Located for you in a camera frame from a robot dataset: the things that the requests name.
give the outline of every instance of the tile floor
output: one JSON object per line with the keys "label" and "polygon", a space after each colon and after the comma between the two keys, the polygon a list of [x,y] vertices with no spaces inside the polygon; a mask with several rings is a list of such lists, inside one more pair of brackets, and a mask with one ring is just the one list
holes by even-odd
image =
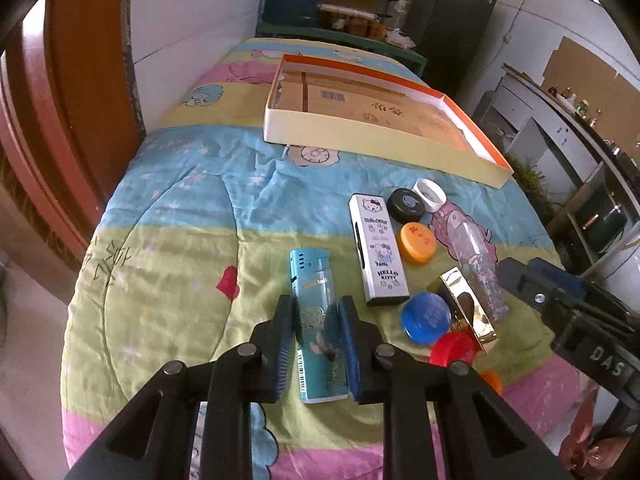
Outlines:
{"label": "tile floor", "polygon": [[2,293],[0,428],[34,480],[61,480],[68,471],[60,415],[66,305],[11,264]]}

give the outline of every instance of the cardboard on wall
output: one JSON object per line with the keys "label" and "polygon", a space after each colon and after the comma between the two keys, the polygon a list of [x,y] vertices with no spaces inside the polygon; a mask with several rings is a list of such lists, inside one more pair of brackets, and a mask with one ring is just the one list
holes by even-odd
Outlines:
{"label": "cardboard on wall", "polygon": [[350,63],[285,54],[264,140],[379,156],[501,187],[513,173],[446,95]]}
{"label": "cardboard on wall", "polygon": [[602,114],[595,126],[603,139],[614,140],[629,154],[633,153],[640,132],[640,92],[605,61],[575,41],[562,38],[544,71],[542,88],[556,86],[563,91],[570,86],[577,101],[587,99],[587,115]]}

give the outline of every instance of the clear plastic bottle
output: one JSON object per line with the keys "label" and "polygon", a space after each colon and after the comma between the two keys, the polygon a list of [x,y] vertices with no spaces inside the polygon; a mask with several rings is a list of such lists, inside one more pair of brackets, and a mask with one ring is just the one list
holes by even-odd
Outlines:
{"label": "clear plastic bottle", "polygon": [[492,321],[505,319],[509,308],[498,285],[494,262],[476,225],[462,222],[453,229],[450,240],[460,262],[460,270],[487,315]]}

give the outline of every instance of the bed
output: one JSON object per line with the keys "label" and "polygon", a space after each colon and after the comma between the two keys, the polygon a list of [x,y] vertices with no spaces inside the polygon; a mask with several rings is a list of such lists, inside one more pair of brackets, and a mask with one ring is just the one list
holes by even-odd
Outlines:
{"label": "bed", "polygon": [[[252,39],[213,66],[165,115],[111,198],[69,306],[61,396],[70,464],[165,362],[216,359],[269,319],[279,295],[290,293],[293,248],[328,250],[338,296],[354,296],[360,317],[377,323],[387,341],[424,355],[402,332],[398,307],[364,305],[348,211],[355,192],[388,196],[418,178],[430,178],[446,192],[443,209],[422,219],[439,242],[434,260],[406,266],[412,294],[456,264],[447,232],[465,219],[480,226],[499,259],[539,256],[559,263],[512,180],[498,190],[380,158],[264,142],[264,104],[283,52],[419,81],[377,54]],[[511,316],[497,326],[500,342],[474,366],[498,372],[504,397],[542,436],[577,398],[578,373],[552,355],[552,334],[529,307],[511,297],[508,304]],[[254,478],[380,478],[382,407],[349,399],[304,405],[293,376],[279,403],[264,411],[252,406],[259,443]]]}

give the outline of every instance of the refrigerator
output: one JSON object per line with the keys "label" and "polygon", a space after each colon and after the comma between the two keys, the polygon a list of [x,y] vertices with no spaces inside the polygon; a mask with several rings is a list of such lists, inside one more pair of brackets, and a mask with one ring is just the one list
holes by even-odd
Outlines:
{"label": "refrigerator", "polygon": [[402,27],[427,59],[422,80],[454,98],[497,0],[412,0]]}

